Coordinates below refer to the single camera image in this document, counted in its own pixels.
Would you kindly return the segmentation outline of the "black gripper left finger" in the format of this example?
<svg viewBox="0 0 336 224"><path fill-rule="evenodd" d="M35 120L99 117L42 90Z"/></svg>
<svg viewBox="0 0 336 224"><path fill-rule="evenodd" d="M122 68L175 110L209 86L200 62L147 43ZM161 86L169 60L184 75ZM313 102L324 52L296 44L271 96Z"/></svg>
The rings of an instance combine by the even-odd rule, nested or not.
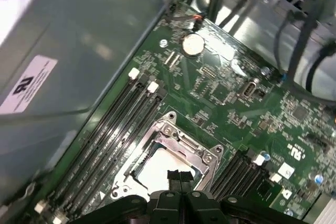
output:
<svg viewBox="0 0 336 224"><path fill-rule="evenodd" d="M71 223L179 223L181 192L179 171L168 171L169 190L156 191L147 201L138 195L118 199Z"/></svg>

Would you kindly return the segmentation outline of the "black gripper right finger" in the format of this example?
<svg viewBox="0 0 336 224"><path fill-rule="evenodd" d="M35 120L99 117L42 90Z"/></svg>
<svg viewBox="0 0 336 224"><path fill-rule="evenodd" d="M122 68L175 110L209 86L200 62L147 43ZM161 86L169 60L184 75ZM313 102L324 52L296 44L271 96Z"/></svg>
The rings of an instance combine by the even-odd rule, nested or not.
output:
<svg viewBox="0 0 336 224"><path fill-rule="evenodd" d="M181 172L183 196L190 223L302 223L294 217L235 195L216 201L206 191L193 190L191 172Z"/></svg>

